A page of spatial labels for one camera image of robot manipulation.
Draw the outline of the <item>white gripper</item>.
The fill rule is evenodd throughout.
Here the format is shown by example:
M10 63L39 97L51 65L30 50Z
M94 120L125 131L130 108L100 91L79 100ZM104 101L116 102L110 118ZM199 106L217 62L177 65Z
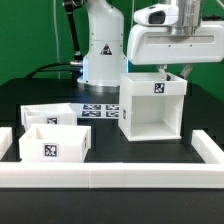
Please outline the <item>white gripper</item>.
M172 36L167 27L135 25L129 34L127 57L134 65L158 65L161 80L167 79L167 65L185 64L186 79L193 63L220 62L224 59L224 22L203 21L190 36Z

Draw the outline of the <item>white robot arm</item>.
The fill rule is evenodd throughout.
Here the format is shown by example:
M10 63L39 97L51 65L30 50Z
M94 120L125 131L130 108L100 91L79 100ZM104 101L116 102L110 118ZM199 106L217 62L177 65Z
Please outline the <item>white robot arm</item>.
M159 0L133 13L135 25L123 43L124 17L106 0L87 0L89 51L78 85L97 92L119 89L120 75L134 65L224 60L224 21L202 19L204 0Z

